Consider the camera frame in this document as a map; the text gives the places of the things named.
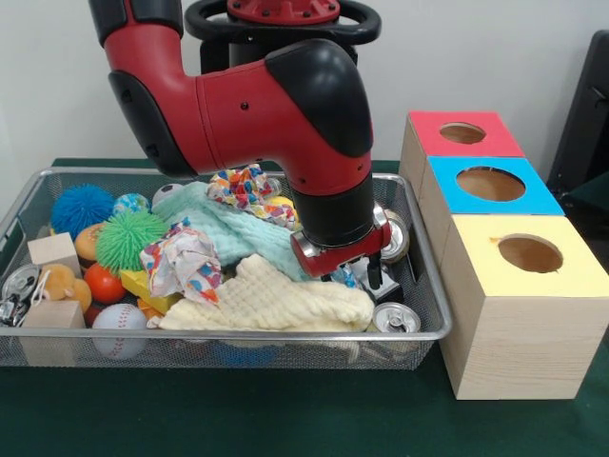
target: red robot arm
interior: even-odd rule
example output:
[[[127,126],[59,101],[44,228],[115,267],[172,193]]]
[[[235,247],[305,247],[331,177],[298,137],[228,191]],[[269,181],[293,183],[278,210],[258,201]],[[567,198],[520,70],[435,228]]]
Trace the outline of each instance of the red robot arm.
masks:
[[[388,243],[388,226],[376,227],[373,215],[367,99],[339,46],[312,40],[262,61],[189,77],[179,1],[89,4],[114,93],[162,172],[188,177],[277,162],[293,190],[304,241],[315,253],[293,245],[314,276]],[[324,255],[329,249],[332,255]]]

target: wooden cube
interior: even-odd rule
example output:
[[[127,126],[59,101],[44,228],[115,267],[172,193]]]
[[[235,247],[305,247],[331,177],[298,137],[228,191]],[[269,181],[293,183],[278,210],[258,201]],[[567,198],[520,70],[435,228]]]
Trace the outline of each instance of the wooden cube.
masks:
[[[43,300],[32,306],[23,328],[85,328],[80,303]],[[21,347],[31,367],[75,367],[79,340],[22,336]]]
[[[577,395],[609,324],[609,277],[566,218],[455,215],[441,271],[458,399]]]
[[[419,207],[438,264],[451,214],[563,215],[523,158],[429,157]]]
[[[427,157],[524,157],[518,143],[495,112],[412,111],[403,140],[400,175],[417,199]]]
[[[62,264],[74,271],[77,278],[82,278],[78,255],[69,233],[48,236],[28,242],[29,257],[35,265],[43,267],[49,264]]]

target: green spiky ball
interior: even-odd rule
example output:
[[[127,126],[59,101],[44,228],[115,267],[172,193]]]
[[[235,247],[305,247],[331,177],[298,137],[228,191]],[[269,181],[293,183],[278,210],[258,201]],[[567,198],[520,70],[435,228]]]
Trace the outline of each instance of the green spiky ball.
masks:
[[[97,240],[97,262],[115,275],[121,269],[140,271],[143,269],[140,252],[168,229],[159,216],[149,212],[124,212],[112,216]]]

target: white towel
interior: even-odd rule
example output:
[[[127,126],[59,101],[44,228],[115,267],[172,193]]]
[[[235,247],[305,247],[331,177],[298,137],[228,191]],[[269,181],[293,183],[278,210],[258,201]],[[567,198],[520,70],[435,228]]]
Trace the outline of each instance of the white towel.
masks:
[[[159,323],[168,330],[363,331],[374,305],[342,284],[295,283],[258,254],[244,259],[237,276],[216,289],[217,307],[187,299]]]

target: wire mesh basket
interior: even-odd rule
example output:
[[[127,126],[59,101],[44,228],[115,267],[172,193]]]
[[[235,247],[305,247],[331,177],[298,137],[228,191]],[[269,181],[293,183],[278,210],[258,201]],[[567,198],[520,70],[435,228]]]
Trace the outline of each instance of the wire mesh basket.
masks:
[[[280,179],[290,197],[283,175],[269,175]],[[55,168],[35,174],[0,224],[0,284],[30,262],[27,241],[49,235],[54,201],[85,183],[114,196],[137,191],[151,198],[171,180],[153,169]],[[409,229],[409,254],[390,268],[403,287],[403,303],[421,318],[417,333],[0,328],[0,367],[415,369],[450,330],[450,312],[411,187],[400,176],[375,174],[374,194]],[[124,301],[135,304],[134,297]],[[139,353],[125,360],[102,355],[99,349],[117,339]]]

